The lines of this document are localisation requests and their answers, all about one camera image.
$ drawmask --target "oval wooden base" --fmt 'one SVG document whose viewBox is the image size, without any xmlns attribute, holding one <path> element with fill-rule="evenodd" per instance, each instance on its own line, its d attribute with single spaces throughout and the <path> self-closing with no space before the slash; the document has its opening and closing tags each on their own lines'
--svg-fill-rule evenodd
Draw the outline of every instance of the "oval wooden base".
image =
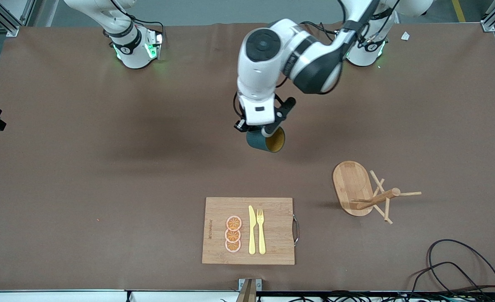
<svg viewBox="0 0 495 302">
<path fill-rule="evenodd" d="M 354 161 L 341 162 L 333 171 L 333 183 L 342 208 L 353 216 L 364 216 L 372 210 L 372 207 L 357 210 L 357 203 L 351 203 L 351 199 L 370 199 L 372 186 L 366 169 L 360 163 Z"/>
</svg>

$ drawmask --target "toy orange slice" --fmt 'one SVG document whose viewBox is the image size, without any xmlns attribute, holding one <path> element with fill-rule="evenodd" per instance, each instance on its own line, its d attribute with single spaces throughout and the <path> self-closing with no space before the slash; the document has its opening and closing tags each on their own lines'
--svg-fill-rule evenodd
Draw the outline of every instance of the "toy orange slice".
<svg viewBox="0 0 495 302">
<path fill-rule="evenodd" d="M 237 231 L 242 227 L 242 220 L 236 215 L 232 215 L 227 219 L 227 228 L 231 231 Z"/>
<path fill-rule="evenodd" d="M 231 243 L 228 241 L 225 242 L 225 248 L 231 253 L 235 253 L 235 252 L 239 251 L 240 247 L 242 247 L 241 241 L 238 241 L 235 243 Z"/>
<path fill-rule="evenodd" d="M 225 240 L 230 243 L 235 243 L 240 240 L 241 234 L 240 231 L 231 231 L 227 229 L 225 231 Z"/>
</svg>

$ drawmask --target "table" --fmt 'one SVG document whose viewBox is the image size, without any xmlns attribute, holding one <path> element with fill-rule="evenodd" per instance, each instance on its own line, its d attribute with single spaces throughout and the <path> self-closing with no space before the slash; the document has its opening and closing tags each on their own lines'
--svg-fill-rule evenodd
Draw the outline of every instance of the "table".
<svg viewBox="0 0 495 302">
<path fill-rule="evenodd" d="M 5 42 L 0 289 L 228 290 L 257 277 L 266 290 L 404 290 L 445 237 L 495 266 L 493 34 L 395 25 L 383 56 L 346 64 L 331 94 L 285 84 L 277 93 L 298 103 L 271 154 L 233 128 L 239 45 L 259 26 L 168 28 L 163 61 L 142 70 L 123 67 L 100 28 L 24 27 Z M 393 225 L 349 216 L 332 183 L 345 160 L 423 195 L 391 203 Z M 209 196 L 293 197 L 296 265 L 201 264 Z M 440 260 L 495 281 L 454 245 Z M 428 278 L 418 288 L 440 290 Z"/>
</svg>

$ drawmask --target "bamboo cutting board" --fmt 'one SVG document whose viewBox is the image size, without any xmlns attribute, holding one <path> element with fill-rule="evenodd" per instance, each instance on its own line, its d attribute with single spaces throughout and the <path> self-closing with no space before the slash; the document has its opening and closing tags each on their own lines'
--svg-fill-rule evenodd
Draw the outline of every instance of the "bamboo cutting board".
<svg viewBox="0 0 495 302">
<path fill-rule="evenodd" d="M 266 254 L 259 253 L 259 226 L 254 230 L 257 252 L 249 254 L 249 205 L 264 210 Z M 231 253 L 225 249 L 226 220 L 232 215 L 242 220 L 241 247 Z M 212 264 L 295 264 L 293 238 L 293 200 L 291 198 L 207 197 L 203 263 Z"/>
</svg>

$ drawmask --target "white paper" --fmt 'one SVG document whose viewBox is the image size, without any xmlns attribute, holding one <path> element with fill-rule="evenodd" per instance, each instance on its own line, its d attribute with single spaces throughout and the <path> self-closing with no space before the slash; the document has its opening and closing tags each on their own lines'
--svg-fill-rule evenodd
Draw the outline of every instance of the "white paper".
<svg viewBox="0 0 495 302">
<path fill-rule="evenodd" d="M 409 40 L 409 33 L 408 32 L 404 32 L 404 34 L 402 35 L 402 38 L 401 39 L 404 40 L 404 41 Z"/>
</svg>

